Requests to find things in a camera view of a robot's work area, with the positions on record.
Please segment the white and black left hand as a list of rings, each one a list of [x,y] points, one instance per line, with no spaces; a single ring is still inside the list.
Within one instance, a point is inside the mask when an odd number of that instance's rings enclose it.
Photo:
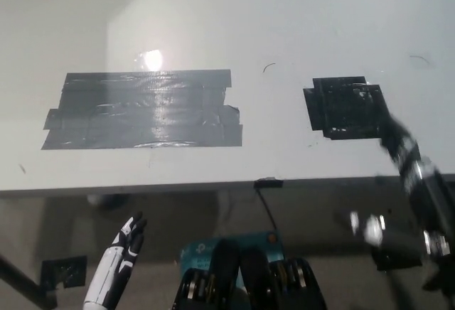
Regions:
[[[133,215],[104,251],[83,302],[83,310],[116,309],[144,242],[146,219]]]

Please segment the white and black right hand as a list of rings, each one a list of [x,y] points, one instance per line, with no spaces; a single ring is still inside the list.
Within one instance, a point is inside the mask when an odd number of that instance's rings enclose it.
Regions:
[[[395,165],[402,189],[421,227],[428,255],[448,255],[454,250],[454,194],[439,169],[421,155],[417,140],[393,116],[384,116],[378,127],[380,145]],[[373,247],[415,250],[414,238],[401,234],[381,215],[349,212],[348,224],[355,237]]]

